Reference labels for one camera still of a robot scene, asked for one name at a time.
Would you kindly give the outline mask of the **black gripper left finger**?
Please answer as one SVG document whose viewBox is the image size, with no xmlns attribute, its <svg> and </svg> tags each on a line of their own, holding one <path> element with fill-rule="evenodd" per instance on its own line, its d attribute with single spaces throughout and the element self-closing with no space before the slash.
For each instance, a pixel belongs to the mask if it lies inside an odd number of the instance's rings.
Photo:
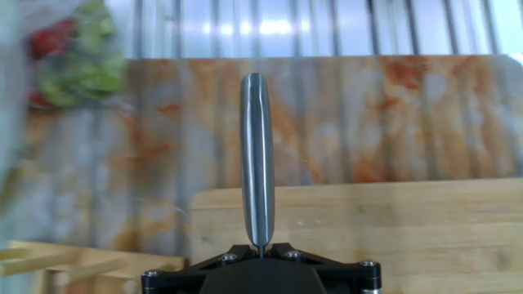
<svg viewBox="0 0 523 294">
<path fill-rule="evenodd" d="M 258 258 L 256 249 L 249 245 L 233 245 L 228 252 L 179 271 L 150 269 L 141 275 L 141 293 L 199 293 L 206 278 L 214 270 L 255 258 Z"/>
</svg>

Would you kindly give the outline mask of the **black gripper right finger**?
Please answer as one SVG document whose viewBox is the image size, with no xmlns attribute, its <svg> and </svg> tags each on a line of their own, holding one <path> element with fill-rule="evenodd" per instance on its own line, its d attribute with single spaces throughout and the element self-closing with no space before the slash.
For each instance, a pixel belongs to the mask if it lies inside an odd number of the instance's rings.
<svg viewBox="0 0 523 294">
<path fill-rule="evenodd" d="M 263 248 L 262 256 L 305 265 L 315 274 L 315 284 L 327 293 L 382 294 L 381 265 L 372 260 L 342 263 L 297 250 L 290 243 L 276 243 Z"/>
</svg>

